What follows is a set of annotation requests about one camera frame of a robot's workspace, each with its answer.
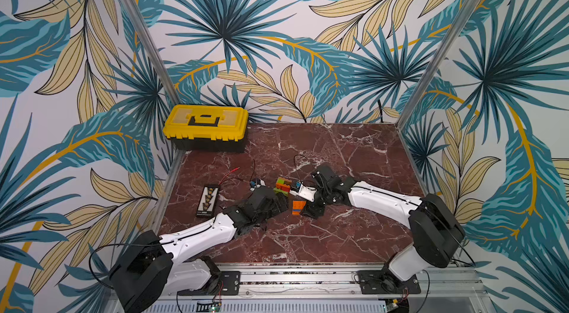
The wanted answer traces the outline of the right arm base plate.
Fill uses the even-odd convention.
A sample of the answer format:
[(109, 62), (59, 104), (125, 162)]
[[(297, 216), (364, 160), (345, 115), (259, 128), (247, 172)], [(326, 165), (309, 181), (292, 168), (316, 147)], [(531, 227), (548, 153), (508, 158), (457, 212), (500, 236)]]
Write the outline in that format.
[(414, 275), (401, 281), (393, 274), (378, 270), (360, 270), (356, 273), (363, 295), (416, 295), (421, 293), (419, 281)]

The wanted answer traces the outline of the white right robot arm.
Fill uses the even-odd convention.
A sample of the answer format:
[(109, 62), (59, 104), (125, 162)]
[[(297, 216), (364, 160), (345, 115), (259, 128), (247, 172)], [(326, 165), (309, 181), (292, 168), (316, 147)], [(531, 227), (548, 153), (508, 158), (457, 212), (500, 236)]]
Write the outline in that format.
[(379, 274), (379, 282), (389, 289), (399, 288), (427, 267), (447, 267), (462, 246), (465, 230), (436, 195), (403, 195), (352, 177), (340, 178), (327, 165), (318, 166), (312, 177), (312, 187), (299, 183), (293, 190), (307, 201), (302, 215), (317, 219), (327, 205), (343, 204), (367, 209), (410, 230), (412, 243), (396, 253)]

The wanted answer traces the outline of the tan lego brick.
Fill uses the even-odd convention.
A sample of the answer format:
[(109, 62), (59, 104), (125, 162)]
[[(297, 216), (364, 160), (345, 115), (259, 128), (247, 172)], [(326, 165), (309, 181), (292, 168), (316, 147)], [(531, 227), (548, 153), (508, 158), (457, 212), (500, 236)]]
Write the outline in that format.
[(291, 183), (292, 183), (292, 180), (287, 179), (287, 178), (279, 177), (278, 180), (277, 180), (277, 183), (278, 183), (278, 184), (291, 184)]

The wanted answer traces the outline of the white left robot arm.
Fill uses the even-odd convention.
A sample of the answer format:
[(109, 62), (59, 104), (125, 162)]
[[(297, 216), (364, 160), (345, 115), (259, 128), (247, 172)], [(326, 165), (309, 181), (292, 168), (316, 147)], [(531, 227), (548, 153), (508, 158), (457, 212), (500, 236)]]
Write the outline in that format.
[(109, 280), (125, 312), (143, 312), (161, 296), (214, 295), (222, 273), (203, 253), (228, 243), (281, 215), (286, 195), (266, 186), (214, 218), (180, 232), (158, 236), (140, 234), (119, 257)]

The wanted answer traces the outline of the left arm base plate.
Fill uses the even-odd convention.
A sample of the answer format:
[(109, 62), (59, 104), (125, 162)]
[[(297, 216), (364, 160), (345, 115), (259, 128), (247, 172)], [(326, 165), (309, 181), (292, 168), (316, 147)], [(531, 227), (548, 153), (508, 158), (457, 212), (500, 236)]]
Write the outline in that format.
[(237, 296), (239, 294), (241, 272), (228, 271), (214, 274), (201, 289), (185, 289), (178, 292), (180, 296), (219, 295)]

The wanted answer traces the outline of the long green lego brick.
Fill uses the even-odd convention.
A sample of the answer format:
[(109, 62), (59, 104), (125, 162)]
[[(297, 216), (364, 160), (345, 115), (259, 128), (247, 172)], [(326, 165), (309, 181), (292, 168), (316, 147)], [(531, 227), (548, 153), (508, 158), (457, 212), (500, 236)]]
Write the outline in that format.
[(280, 194), (283, 194), (283, 195), (288, 195), (288, 194), (289, 194), (289, 190), (287, 190), (287, 189), (282, 190), (282, 189), (280, 189), (280, 188), (278, 188), (278, 187), (274, 187), (274, 192), (275, 192), (275, 193), (280, 193)]

